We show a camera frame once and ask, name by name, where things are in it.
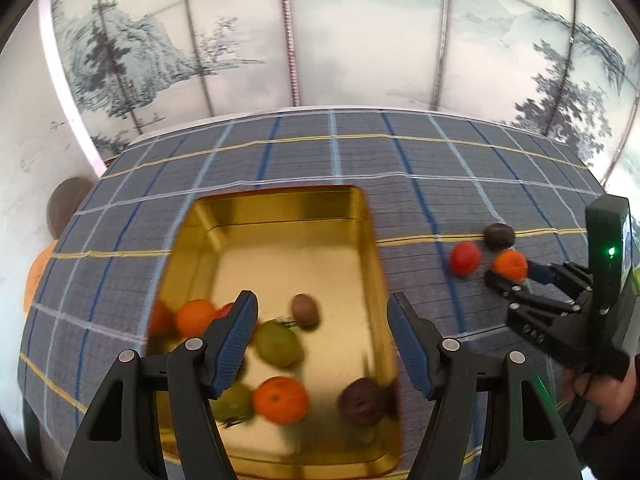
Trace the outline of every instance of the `orange object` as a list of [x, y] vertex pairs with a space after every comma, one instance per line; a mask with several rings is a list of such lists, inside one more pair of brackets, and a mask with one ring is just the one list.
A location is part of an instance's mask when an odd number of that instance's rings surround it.
[[202, 337], [216, 319], [216, 306], [205, 298], [187, 301], [175, 315], [175, 327], [181, 337]]
[[268, 421], [286, 426], [305, 418], [309, 411], [309, 396], [297, 380], [272, 377], [254, 390], [254, 410]]
[[159, 298], [154, 303], [149, 325], [147, 327], [150, 336], [167, 335], [174, 329], [174, 314], [166, 306], [166, 303]]
[[522, 253], [507, 249], [499, 253], [491, 267], [495, 272], [511, 278], [515, 282], [523, 282], [529, 275], [527, 259]]
[[466, 278], [480, 265], [480, 248], [473, 242], [460, 242], [453, 247], [449, 257], [451, 272]]
[[53, 249], [56, 247], [57, 243], [57, 240], [53, 240], [40, 252], [40, 254], [38, 254], [38, 256], [36, 256], [36, 259], [31, 264], [31, 268], [27, 274], [27, 283], [24, 287], [24, 299], [22, 301], [22, 310], [25, 314], [31, 307], [33, 298], [36, 295], [36, 290], [38, 289], [38, 285], [40, 284], [40, 280], [44, 274], [44, 269], [47, 268], [47, 263], [49, 262], [49, 259], [53, 254]]

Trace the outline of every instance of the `plaid tablecloth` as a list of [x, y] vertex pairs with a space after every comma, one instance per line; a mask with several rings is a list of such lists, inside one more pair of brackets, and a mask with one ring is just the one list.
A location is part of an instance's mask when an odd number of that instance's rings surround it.
[[[516, 229], [516, 248], [529, 258], [586, 263], [584, 208], [603, 190], [575, 153], [521, 130], [436, 114], [290, 111], [144, 140], [94, 187], [49, 261], [22, 340], [20, 387], [53, 440], [69, 450], [117, 354], [143, 347], [162, 268], [193, 200], [330, 183], [366, 192], [389, 290], [404, 291], [443, 335], [476, 351], [519, 349], [555, 394], [558, 368], [504, 327], [505, 304], [487, 291], [482, 272], [456, 280], [444, 269], [460, 235], [495, 221]], [[400, 385], [398, 478], [431, 410], [404, 370]], [[482, 441], [482, 396], [476, 408], [463, 476]], [[168, 469], [182, 477], [179, 465]]]

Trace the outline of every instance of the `brown ball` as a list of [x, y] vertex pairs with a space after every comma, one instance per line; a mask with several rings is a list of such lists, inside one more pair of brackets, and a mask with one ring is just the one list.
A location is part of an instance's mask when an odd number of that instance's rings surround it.
[[56, 240], [62, 236], [84, 198], [93, 189], [94, 183], [83, 176], [74, 176], [60, 184], [49, 197], [47, 203], [47, 225], [49, 233]]
[[491, 251], [503, 251], [511, 247], [516, 241], [516, 233], [506, 224], [495, 223], [488, 225], [482, 231], [484, 244]]
[[356, 426], [374, 426], [385, 413], [388, 395], [376, 381], [362, 377], [338, 397], [340, 416]]
[[291, 300], [291, 315], [300, 328], [309, 328], [320, 322], [318, 302], [308, 294], [297, 294]]

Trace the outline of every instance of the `brown ball on floor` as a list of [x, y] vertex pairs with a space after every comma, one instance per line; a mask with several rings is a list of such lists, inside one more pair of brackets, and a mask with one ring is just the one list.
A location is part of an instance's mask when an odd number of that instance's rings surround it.
[[47, 203], [47, 225], [53, 238], [57, 240], [62, 236], [71, 217], [93, 188], [94, 183], [88, 178], [74, 176], [51, 193]]

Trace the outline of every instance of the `small screen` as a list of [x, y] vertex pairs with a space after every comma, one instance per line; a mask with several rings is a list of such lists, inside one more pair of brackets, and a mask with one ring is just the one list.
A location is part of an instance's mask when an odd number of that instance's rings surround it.
[[625, 286], [626, 277], [631, 270], [631, 215], [626, 215], [625, 223], [622, 227], [622, 272], [620, 273], [620, 290]]

